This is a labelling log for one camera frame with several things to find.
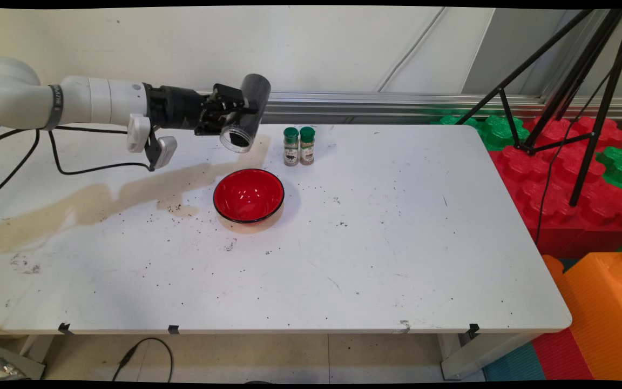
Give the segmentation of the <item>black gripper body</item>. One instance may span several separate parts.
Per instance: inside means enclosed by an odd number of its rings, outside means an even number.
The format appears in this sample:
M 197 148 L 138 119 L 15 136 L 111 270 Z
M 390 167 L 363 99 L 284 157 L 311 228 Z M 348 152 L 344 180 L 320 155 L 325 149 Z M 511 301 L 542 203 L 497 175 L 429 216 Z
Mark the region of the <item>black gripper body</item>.
M 211 98 L 193 89 L 174 86 L 145 85 L 146 116 L 154 130 L 192 130 L 198 125 L 203 104 Z

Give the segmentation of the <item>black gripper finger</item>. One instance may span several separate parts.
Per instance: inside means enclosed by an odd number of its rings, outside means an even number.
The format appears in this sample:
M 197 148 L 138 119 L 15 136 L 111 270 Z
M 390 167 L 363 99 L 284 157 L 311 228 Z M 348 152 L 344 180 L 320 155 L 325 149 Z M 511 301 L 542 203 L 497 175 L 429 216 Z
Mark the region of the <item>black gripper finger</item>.
M 259 103 L 246 97 L 244 92 L 231 86 L 215 84 L 211 93 L 211 113 L 226 116 L 233 112 L 259 113 Z
M 222 129 L 236 116 L 235 112 L 202 112 L 195 127 L 196 136 L 219 136 Z

